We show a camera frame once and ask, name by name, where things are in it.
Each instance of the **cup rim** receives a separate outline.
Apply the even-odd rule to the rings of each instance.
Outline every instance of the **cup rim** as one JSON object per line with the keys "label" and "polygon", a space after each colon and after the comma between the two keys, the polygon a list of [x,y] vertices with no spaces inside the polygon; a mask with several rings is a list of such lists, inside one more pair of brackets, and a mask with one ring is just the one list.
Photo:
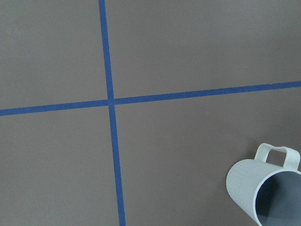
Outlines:
{"label": "cup rim", "polygon": [[294,172],[294,173],[297,173],[299,175],[301,175],[301,172],[300,171],[297,171],[297,170],[294,170],[294,169],[279,169],[279,170],[276,170],[270,174],[268,174],[264,179],[261,180],[261,182],[258,184],[256,190],[255,190],[255,193],[254,193],[254,196],[253,196],[253,204],[252,204],[252,207],[253,207],[253,215],[255,217],[255,221],[257,224],[259,224],[259,226],[262,226],[261,222],[259,221],[258,217],[257,217],[257,213],[256,213],[256,197],[257,197],[257,194],[259,192],[259,189],[261,188],[261,186],[263,185],[263,183],[269,179],[271,176],[277,174],[277,173],[281,173],[281,172]]}

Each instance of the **white plastic cup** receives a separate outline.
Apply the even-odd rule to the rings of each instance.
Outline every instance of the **white plastic cup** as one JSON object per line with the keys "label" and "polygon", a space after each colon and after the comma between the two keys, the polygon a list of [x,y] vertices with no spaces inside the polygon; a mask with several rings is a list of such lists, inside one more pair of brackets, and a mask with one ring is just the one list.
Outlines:
{"label": "white plastic cup", "polygon": [[[270,150],[286,153],[283,167],[266,163]],[[230,197],[260,226],[301,226],[300,154],[261,144],[255,159],[236,163],[227,175]]]}

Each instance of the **gray surface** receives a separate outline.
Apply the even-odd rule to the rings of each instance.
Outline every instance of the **gray surface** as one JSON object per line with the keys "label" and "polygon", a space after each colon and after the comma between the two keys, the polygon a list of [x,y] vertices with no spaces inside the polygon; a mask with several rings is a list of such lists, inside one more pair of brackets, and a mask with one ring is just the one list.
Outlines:
{"label": "gray surface", "polygon": [[107,1],[115,96],[300,79],[299,0]]}
{"label": "gray surface", "polygon": [[116,226],[108,109],[0,117],[1,226]]}
{"label": "gray surface", "polygon": [[255,226],[228,196],[226,175],[263,142],[301,150],[300,95],[286,89],[117,106],[127,224]]}
{"label": "gray surface", "polygon": [[106,99],[97,0],[1,0],[0,21],[0,109]]}

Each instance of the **blue painter's tape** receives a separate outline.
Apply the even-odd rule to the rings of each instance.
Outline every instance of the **blue painter's tape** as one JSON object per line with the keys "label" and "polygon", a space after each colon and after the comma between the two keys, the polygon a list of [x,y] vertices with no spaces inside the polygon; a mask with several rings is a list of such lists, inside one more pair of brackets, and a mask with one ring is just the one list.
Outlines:
{"label": "blue painter's tape", "polygon": [[111,142],[112,142],[112,151],[113,151],[113,164],[114,164],[119,226],[126,226],[105,2],[104,0],[99,0],[98,2],[99,2],[100,23],[101,23],[101,31],[102,31],[102,39],[103,39],[103,59],[104,59],[105,76],[106,76],[107,93],[108,93]]}
{"label": "blue painter's tape", "polygon": [[104,59],[105,76],[107,82],[107,93],[108,93],[108,99],[113,100],[114,99],[113,79],[112,79],[109,36],[108,36],[108,27],[107,27],[107,18],[106,18],[104,0],[99,0],[99,12],[100,12],[100,23],[101,23],[102,40],[103,40],[103,59]]}
{"label": "blue painter's tape", "polygon": [[76,108],[100,107],[107,106],[108,100],[94,100],[76,103],[56,104],[56,105],[43,105],[34,107],[20,107],[0,110],[0,116],[13,115],[13,114],[28,114],[37,112],[51,112],[61,111]]}
{"label": "blue painter's tape", "polygon": [[142,102],[150,102],[150,101],[173,100],[173,99],[183,99],[183,98],[191,98],[191,97],[205,97],[205,96],[225,95],[225,94],[233,94],[233,93],[273,90],[273,89],[288,89],[288,88],[297,88],[297,87],[301,87],[301,81],[232,87],[232,88],[223,88],[223,89],[208,89],[208,90],[200,90],[200,91],[158,94],[158,95],[141,96],[141,97],[117,98],[114,100],[114,104],[125,105],[125,104],[142,103]]}

